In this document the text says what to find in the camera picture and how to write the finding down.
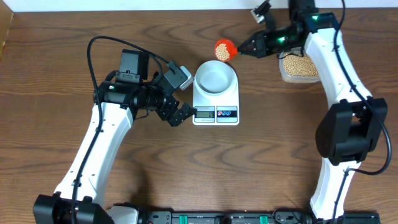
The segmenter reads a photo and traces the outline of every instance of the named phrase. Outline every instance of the wooden table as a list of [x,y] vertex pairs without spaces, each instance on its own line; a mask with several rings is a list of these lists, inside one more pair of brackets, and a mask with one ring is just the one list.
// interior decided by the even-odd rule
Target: wooden table
[[[335,10],[340,17],[341,11]],[[273,10],[279,26],[287,10]],[[398,147],[397,9],[350,9],[343,33],[362,82],[386,99]],[[111,35],[175,60],[193,74],[214,60],[215,42],[236,43],[262,29],[249,11],[17,13],[0,61],[0,223],[31,223],[38,194],[50,195],[70,167],[86,133],[93,87],[86,46]],[[97,80],[119,68],[124,46],[99,40],[92,59]],[[315,191],[321,157],[315,130],[328,110],[320,83],[282,81],[275,56],[231,62],[240,82],[237,127],[177,128],[152,113],[137,120],[117,154],[106,207],[131,202],[175,210],[305,208]],[[192,87],[175,94],[192,103]],[[386,145],[362,168],[382,166]],[[377,177],[355,174],[345,210],[398,216],[398,161]]]

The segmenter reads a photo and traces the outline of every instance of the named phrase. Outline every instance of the container of grain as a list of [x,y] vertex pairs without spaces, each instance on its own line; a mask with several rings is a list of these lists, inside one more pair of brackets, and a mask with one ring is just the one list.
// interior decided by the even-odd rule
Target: container of grain
[[[300,48],[281,53],[279,57],[282,58],[289,53],[300,55]],[[307,55],[304,55],[304,57],[289,55],[279,59],[279,69],[285,82],[315,83],[321,80],[317,68],[315,68],[315,65]]]

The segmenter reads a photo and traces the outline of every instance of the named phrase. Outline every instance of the kitchen scale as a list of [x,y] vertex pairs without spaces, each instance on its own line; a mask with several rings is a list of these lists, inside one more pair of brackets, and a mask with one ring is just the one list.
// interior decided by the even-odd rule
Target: kitchen scale
[[193,82],[194,125],[238,125],[239,85],[235,71],[220,61],[205,62]]

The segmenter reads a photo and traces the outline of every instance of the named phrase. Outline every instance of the green tape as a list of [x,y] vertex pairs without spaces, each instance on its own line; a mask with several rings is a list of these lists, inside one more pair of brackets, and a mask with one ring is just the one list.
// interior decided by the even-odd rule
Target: green tape
[[268,224],[268,216],[262,216],[260,217],[260,224]]
[[187,215],[180,215],[180,224],[188,224],[188,216]]

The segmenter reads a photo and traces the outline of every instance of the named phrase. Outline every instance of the white wall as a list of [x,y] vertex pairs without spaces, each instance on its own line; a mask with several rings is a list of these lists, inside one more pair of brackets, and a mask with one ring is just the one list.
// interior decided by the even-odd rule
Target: white wall
[[[4,0],[14,12],[252,9],[264,0]],[[317,7],[341,7],[340,0],[315,0]],[[346,0],[347,7],[398,7],[398,0]],[[271,0],[287,8],[287,0]]]

